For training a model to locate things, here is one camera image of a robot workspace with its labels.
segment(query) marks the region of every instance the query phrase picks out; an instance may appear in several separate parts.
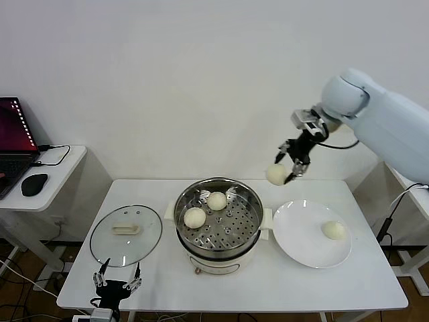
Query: laptop keyboard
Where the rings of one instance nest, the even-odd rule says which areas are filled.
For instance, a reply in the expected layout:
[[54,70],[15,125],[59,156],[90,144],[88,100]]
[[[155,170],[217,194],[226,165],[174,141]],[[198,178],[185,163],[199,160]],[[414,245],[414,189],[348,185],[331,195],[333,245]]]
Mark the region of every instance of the laptop keyboard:
[[6,178],[17,176],[24,168],[27,168],[31,160],[1,160],[0,173],[4,173]]

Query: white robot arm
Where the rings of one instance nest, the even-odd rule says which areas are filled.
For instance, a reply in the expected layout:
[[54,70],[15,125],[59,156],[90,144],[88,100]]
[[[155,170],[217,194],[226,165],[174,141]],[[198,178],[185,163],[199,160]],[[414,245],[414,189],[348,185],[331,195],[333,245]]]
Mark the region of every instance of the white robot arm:
[[292,121],[302,134],[281,145],[275,160],[289,154],[294,162],[285,183],[305,173],[309,151],[341,123],[399,173],[415,182],[429,182],[429,111],[358,70],[331,78],[321,102],[311,110],[295,111]]

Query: steamed bun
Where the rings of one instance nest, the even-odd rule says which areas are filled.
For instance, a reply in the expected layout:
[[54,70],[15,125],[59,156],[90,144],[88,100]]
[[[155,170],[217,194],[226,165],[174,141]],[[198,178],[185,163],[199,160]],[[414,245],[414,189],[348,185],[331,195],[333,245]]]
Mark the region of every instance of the steamed bun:
[[276,186],[282,186],[288,177],[288,173],[283,164],[277,163],[268,167],[265,171],[265,177],[270,181],[270,183],[275,184]]
[[347,235],[344,225],[339,221],[328,221],[324,223],[322,231],[327,238],[334,240],[345,239]]
[[196,229],[204,225],[206,222],[206,213],[201,208],[191,208],[185,212],[183,217],[185,225],[191,229]]
[[211,193],[207,198],[208,208],[212,210],[222,210],[227,206],[227,196],[224,193]]

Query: computer mouse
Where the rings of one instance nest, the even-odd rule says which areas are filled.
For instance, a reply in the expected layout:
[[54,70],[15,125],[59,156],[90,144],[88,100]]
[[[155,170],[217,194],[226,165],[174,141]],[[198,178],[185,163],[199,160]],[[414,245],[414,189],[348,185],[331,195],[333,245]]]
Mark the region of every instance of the computer mouse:
[[48,175],[46,173],[33,174],[32,176],[28,176],[21,183],[21,191],[22,195],[26,197],[36,196],[45,185],[45,182],[48,179]]

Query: white table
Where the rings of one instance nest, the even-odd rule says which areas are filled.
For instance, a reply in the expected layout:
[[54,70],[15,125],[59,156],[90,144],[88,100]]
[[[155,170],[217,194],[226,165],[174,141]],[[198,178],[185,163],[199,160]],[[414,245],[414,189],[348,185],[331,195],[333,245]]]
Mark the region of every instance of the white table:
[[[125,205],[141,204],[160,217],[170,201],[195,180],[116,180],[96,216],[57,304],[69,309],[91,309],[96,297],[93,272],[100,268],[90,252],[90,236],[108,213]],[[303,266],[277,245],[258,241],[255,256],[236,273],[195,275],[172,222],[163,220],[161,240],[141,262],[143,284],[121,302],[123,311],[173,312],[323,312],[359,311],[338,321],[358,321],[372,311],[407,307],[407,298],[381,251],[349,188],[339,180],[297,180],[273,186],[265,180],[243,180],[261,197],[264,207],[276,210],[286,201],[310,199],[342,214],[353,233],[353,250],[345,263],[325,270]],[[135,265],[108,268],[106,278],[129,280]]]
[[[409,186],[414,184],[411,180],[408,180],[406,177],[402,176],[398,171],[388,166],[391,173],[395,176],[398,182],[402,185],[404,189],[407,189]],[[411,200],[416,204],[417,208],[420,210],[421,214],[429,220],[429,191],[426,189],[416,189],[411,190],[407,193],[411,197]],[[421,226],[421,230],[427,231],[428,226]],[[426,246],[413,258],[405,250],[400,250],[397,252],[402,261],[404,262],[401,266],[394,266],[393,271],[397,277],[408,276],[411,277],[418,292],[423,297],[429,297],[429,287],[426,284],[426,281],[423,279],[423,276],[420,274],[418,268],[425,263],[429,262],[429,246]]]
[[[67,148],[51,149],[42,152],[38,160],[47,164],[57,163],[66,151]],[[25,221],[19,219],[16,211],[38,212],[48,208],[85,154],[86,148],[84,146],[71,146],[67,157],[59,165],[30,168],[7,196],[0,200],[0,231],[11,244],[15,245],[9,258],[12,259],[18,250],[30,249],[47,264],[40,274],[40,279],[49,278],[51,273],[60,272],[63,269],[64,263],[60,257],[65,247],[57,247],[51,252],[40,242],[40,238],[34,230]],[[48,180],[42,191],[33,197],[23,196],[21,192],[22,181],[37,173],[48,174]],[[69,264],[64,267],[65,272],[69,269]],[[43,287],[46,283],[47,281],[39,282]]]

